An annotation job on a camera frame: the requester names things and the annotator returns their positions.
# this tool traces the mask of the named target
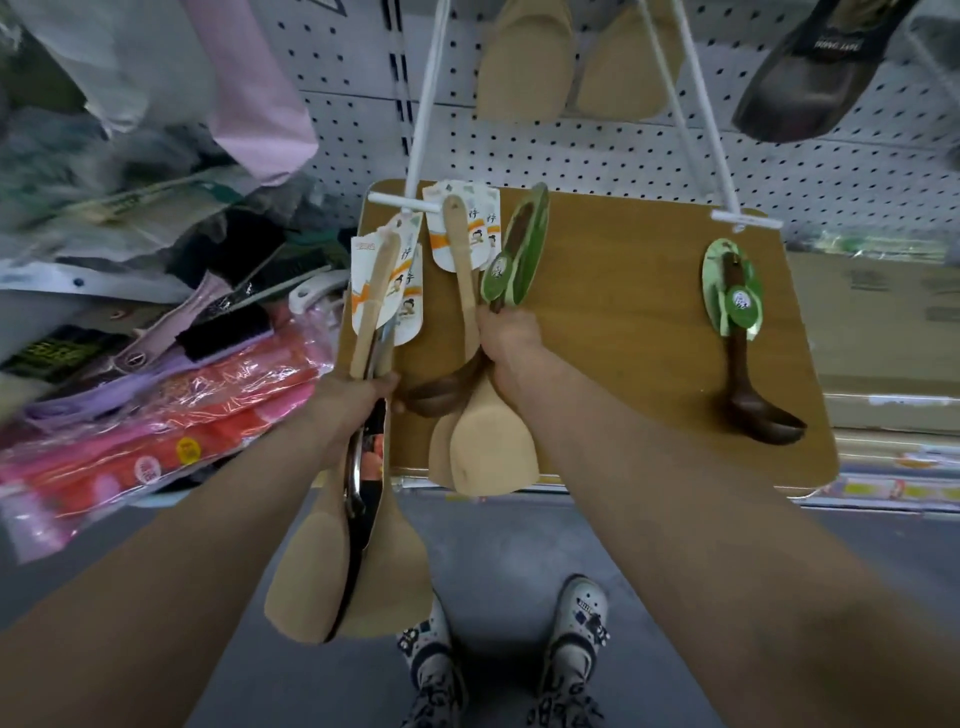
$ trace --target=store shelf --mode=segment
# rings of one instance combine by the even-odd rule
[[[443,173],[521,187],[539,176],[563,191],[719,202],[716,195],[697,194],[666,111],[633,125],[579,119],[574,111],[551,129],[475,121],[469,112],[475,72],[500,5],[499,0],[455,0],[451,6],[437,106],[425,145],[426,178]],[[571,0],[569,5],[582,62],[622,1]],[[342,134],[323,134],[315,160],[318,176],[334,199],[341,198],[331,209],[335,222],[354,222],[359,205],[353,187],[401,176],[399,168],[405,166],[437,6],[431,0],[383,6],[364,0],[347,8],[347,16],[306,0],[257,0],[257,6],[298,88],[329,94],[331,103],[339,103],[332,97],[355,105],[365,99],[355,106],[355,121],[368,125],[363,140],[376,143],[382,156],[378,168],[367,165],[357,171],[358,166],[348,164],[364,152]],[[785,239],[824,224],[938,239],[960,232],[960,173],[947,165],[948,150],[960,144],[960,109],[918,61],[902,32],[871,88],[830,134],[800,144],[761,144],[732,128],[733,110],[770,47],[806,17],[811,4],[694,0],[685,6],[744,207],[782,219]],[[919,15],[920,35],[930,38],[935,55],[949,66],[944,55],[960,37],[954,6],[928,0]],[[712,169],[689,62],[678,89],[686,122]],[[457,134],[455,144],[451,133]],[[631,135],[637,143],[625,141]],[[567,153],[552,153],[560,149]],[[331,179],[327,174],[342,169],[327,163],[330,158],[354,170],[349,182],[344,175]],[[483,164],[473,163],[471,170],[470,158]],[[390,171],[381,174],[381,169]]]

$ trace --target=foot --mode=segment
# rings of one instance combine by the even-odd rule
[[[463,677],[453,657],[453,643],[446,624],[444,607],[433,595],[430,617],[396,636],[396,646],[403,653],[414,687],[422,691],[426,685],[451,681],[456,702],[463,707],[467,702]]]
[[[575,574],[557,599],[553,635],[546,649],[543,677],[552,667],[572,667],[588,680],[597,651],[607,643],[607,595],[593,581]]]

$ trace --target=person's left hand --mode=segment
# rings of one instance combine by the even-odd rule
[[[324,467],[332,467],[350,435],[367,420],[377,400],[390,396],[400,376],[396,372],[379,379],[350,379],[340,374],[321,376],[313,396],[300,409],[301,415],[322,434]]]

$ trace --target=person's right hand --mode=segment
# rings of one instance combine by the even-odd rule
[[[477,307],[480,346],[496,365],[493,382],[508,399],[516,401],[516,372],[532,350],[542,346],[537,317],[523,308],[502,308],[493,313]]]

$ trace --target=hand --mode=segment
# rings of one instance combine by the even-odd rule
[[[336,464],[350,435],[367,420],[376,401],[388,398],[399,381],[396,372],[379,379],[354,380],[340,374],[320,377],[300,412],[319,434],[317,445],[324,448],[324,468]]]
[[[516,401],[516,371],[530,351],[543,346],[537,317],[523,308],[502,308],[493,313],[477,307],[480,346],[496,365],[493,382],[508,399]]]

